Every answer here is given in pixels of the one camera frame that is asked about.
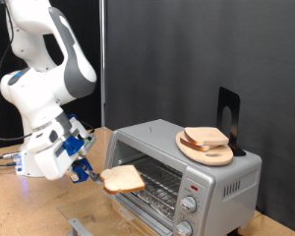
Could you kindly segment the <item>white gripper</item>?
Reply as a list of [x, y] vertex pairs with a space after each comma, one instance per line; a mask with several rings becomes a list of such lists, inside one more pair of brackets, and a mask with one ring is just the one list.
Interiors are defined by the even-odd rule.
[[27, 151], [46, 179], [56, 180], [66, 174], [76, 183], [87, 180], [92, 171], [87, 154], [94, 143], [90, 124], [76, 116], [58, 116], [32, 130]]

